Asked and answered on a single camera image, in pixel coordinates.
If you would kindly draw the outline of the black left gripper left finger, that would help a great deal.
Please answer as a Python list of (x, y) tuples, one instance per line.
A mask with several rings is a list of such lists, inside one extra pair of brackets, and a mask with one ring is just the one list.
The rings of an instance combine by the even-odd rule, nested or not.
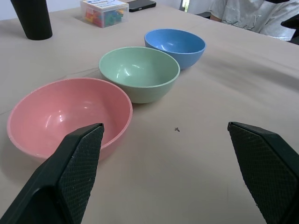
[(95, 182), (104, 125), (79, 128), (29, 178), (2, 224), (79, 224)]

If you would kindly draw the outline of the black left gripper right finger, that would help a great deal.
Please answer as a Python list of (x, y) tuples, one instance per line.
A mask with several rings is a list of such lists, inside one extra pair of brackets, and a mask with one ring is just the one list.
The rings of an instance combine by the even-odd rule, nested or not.
[(299, 155), (277, 133), (229, 122), (243, 180), (268, 224), (299, 222)]

